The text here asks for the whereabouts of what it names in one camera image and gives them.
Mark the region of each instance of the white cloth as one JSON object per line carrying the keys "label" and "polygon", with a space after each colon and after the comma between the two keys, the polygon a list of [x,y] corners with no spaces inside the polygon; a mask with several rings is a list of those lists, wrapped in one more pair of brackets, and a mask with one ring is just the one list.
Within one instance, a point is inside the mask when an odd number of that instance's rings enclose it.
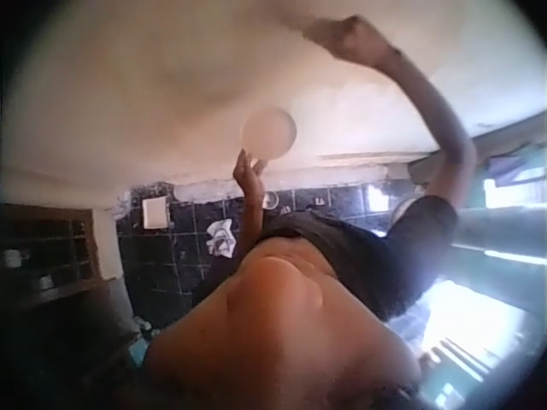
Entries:
{"label": "white cloth", "polygon": [[236,247],[236,238],[233,237],[232,220],[217,220],[209,225],[207,233],[213,237],[207,241],[207,248],[210,255],[232,258],[233,250]]}

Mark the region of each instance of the person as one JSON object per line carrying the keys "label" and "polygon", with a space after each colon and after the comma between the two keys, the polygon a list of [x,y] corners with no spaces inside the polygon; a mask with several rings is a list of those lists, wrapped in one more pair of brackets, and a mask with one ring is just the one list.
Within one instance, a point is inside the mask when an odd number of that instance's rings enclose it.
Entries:
{"label": "person", "polygon": [[444,157],[426,194],[377,237],[313,211],[262,226],[266,164],[252,166],[242,151],[233,171],[244,193],[233,272],[212,272],[197,305],[153,339],[144,361],[189,408],[361,408],[378,389],[420,379],[417,359],[384,322],[435,280],[475,148],[424,74],[362,17],[319,19],[304,37],[393,80]]}

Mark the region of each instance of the wooden shelf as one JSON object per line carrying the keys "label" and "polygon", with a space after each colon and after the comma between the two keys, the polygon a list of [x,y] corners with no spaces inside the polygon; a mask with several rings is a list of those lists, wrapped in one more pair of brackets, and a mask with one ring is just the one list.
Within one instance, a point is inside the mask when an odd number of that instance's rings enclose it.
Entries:
{"label": "wooden shelf", "polygon": [[62,297],[75,295],[77,293],[93,289],[101,284],[106,284],[107,282],[108,281],[102,280],[101,278],[79,280],[73,284],[67,284],[66,286],[44,290],[37,294],[27,296],[15,305],[18,309],[28,309],[43,303],[54,301],[56,299],[61,299]]}

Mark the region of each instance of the ceiling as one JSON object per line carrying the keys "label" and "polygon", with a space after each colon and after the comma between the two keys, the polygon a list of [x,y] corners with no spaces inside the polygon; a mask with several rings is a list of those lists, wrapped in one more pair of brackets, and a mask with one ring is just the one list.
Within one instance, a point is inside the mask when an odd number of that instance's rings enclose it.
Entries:
{"label": "ceiling", "polygon": [[[388,79],[334,61],[273,0],[73,1],[10,87],[3,166],[71,185],[225,179],[247,114],[297,123],[288,170],[410,161],[436,145]],[[363,14],[421,67],[477,136],[545,110],[545,50],[497,0],[283,0],[292,13]]]}

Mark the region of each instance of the blue tiled wall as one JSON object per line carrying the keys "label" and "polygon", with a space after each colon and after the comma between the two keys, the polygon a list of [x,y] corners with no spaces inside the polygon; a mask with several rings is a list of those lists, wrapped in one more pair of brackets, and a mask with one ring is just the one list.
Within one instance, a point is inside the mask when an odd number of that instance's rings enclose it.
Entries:
{"label": "blue tiled wall", "polygon": [[[366,229],[386,231],[391,211],[414,194],[408,180],[373,184],[389,196],[389,210],[372,212],[368,184],[330,188],[278,191],[276,209],[266,211],[265,223],[277,214],[314,208]],[[144,230],[142,200],[167,196],[171,225],[163,230]],[[190,311],[191,293],[207,275],[211,256],[206,230],[216,220],[232,219],[237,237],[242,198],[210,203],[180,203],[173,186],[157,183],[132,190],[130,213],[118,221],[121,259],[126,286],[136,315],[155,328],[164,328]]]}

